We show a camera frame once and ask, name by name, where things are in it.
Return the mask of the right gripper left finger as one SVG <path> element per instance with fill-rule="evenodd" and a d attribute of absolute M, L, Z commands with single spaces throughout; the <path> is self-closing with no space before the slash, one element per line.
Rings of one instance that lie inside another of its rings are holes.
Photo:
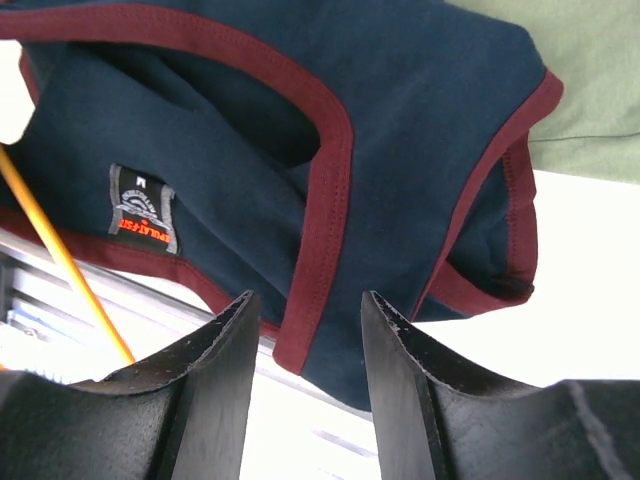
<path fill-rule="evenodd" d="M 246 292 L 168 347 L 79 384 L 70 478 L 238 478 L 259 313 Z"/>

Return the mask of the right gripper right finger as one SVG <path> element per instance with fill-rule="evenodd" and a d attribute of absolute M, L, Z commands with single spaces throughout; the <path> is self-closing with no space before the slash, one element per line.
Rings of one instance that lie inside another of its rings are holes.
<path fill-rule="evenodd" d="M 376 292 L 361 322 L 382 478 L 549 478 L 535 387 L 466 359 Z"/>

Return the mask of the yellow plastic hanger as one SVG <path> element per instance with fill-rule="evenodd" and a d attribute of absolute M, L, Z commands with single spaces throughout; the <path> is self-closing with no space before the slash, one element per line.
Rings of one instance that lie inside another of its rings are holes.
<path fill-rule="evenodd" d="M 1 147 L 1 175 L 52 259 L 64 271 L 72 290 L 82 299 L 101 331 L 116 349 L 119 357 L 126 365 L 133 364 L 135 358 L 129 346 L 109 319 L 63 240 L 15 168 L 4 147 Z"/>

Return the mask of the navy maroon tank top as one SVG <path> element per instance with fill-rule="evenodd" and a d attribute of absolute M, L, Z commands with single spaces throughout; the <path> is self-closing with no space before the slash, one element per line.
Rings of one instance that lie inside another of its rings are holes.
<path fill-rule="evenodd" d="M 214 311 L 370 407 L 362 295 L 415 321 L 526 302 L 527 140 L 562 96 L 521 26 L 443 1 L 5 1 L 35 102 L 7 152 L 79 260 Z"/>

